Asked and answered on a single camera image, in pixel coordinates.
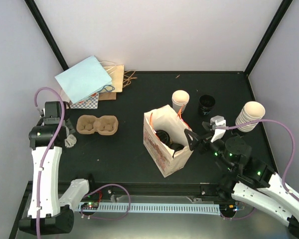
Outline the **black plastic cup lid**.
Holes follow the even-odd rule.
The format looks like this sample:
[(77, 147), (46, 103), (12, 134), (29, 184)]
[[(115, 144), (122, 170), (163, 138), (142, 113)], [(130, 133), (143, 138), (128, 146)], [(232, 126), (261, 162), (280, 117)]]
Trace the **black plastic cup lid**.
[(156, 131), (156, 136), (159, 138), (159, 140), (164, 143), (165, 145), (170, 145), (171, 144), (171, 139), (169, 134), (164, 131), (164, 130), (157, 130)]

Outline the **cream bear paper bag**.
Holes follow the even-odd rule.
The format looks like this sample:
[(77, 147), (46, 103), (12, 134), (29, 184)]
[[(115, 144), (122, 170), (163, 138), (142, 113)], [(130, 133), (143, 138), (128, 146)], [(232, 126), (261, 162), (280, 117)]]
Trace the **cream bear paper bag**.
[(143, 143), (165, 178), (182, 169), (192, 154), (186, 129), (191, 130), (169, 105), (144, 113)]

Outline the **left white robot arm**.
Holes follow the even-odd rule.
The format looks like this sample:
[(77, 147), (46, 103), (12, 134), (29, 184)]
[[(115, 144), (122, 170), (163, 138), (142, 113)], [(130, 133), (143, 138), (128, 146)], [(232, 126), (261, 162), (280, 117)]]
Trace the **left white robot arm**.
[(29, 146), (33, 159), (33, 185), (27, 216), (19, 221), (20, 231), (36, 235), (68, 234), (74, 225), (74, 210), (80, 201), (93, 198), (97, 186), (75, 179), (58, 196), (58, 169), (67, 129), (62, 113), (66, 104), (46, 102), (38, 124), (32, 128)]

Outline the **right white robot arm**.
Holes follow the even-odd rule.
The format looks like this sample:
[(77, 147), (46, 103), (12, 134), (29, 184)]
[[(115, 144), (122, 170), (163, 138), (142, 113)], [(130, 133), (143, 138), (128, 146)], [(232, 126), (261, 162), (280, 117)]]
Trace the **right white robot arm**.
[(252, 147), (239, 134), (223, 141), (226, 131), (237, 129), (227, 126), (223, 117), (213, 117), (210, 123), (204, 122), (204, 127), (203, 136), (189, 129), (184, 134), (191, 151), (201, 147), (227, 167), (216, 189), (218, 198), (223, 201), (231, 198), (267, 213), (299, 239), (299, 193), (287, 185), (286, 177), (252, 157)]

